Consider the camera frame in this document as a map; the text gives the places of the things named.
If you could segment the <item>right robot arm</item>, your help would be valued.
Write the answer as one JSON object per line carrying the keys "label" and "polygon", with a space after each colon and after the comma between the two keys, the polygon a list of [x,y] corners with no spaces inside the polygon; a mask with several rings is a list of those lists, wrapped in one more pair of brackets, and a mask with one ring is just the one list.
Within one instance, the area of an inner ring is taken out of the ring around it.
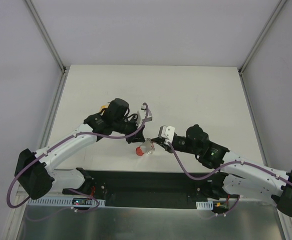
{"label": "right robot arm", "polygon": [[203,178],[194,177],[186,170],[178,152],[194,155],[199,163],[211,169],[207,178],[221,175],[222,178],[211,184],[214,196],[220,198],[228,194],[260,200],[292,218],[292,170],[284,171],[254,164],[210,141],[208,134],[197,124],[189,127],[185,136],[177,135],[174,127],[164,125],[152,142],[174,154],[183,172],[192,180],[201,181]]}

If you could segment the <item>red-handled metal keyring organizer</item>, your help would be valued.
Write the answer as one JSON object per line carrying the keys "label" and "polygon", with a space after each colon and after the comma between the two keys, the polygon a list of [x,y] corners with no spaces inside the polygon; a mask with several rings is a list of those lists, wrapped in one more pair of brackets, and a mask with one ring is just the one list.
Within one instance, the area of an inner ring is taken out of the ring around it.
{"label": "red-handled metal keyring organizer", "polygon": [[145,141],[135,149],[137,156],[141,157],[145,154],[151,155],[155,151],[154,143],[150,138],[145,139]]}

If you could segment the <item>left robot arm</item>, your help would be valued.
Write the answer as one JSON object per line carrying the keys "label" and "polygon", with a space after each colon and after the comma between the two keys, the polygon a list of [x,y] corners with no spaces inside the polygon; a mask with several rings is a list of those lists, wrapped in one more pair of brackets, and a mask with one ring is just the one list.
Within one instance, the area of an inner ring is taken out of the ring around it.
{"label": "left robot arm", "polygon": [[130,114],[129,104],[116,98],[98,113],[84,119],[74,131],[58,142],[34,152],[28,148],[23,150],[17,162],[15,181],[33,200],[53,190],[65,194],[77,191],[82,195],[90,195],[95,184],[86,170],[81,167],[59,170],[58,166],[101,139],[125,139],[128,144],[143,143],[143,129],[151,119],[147,103],[143,103],[137,113]]}

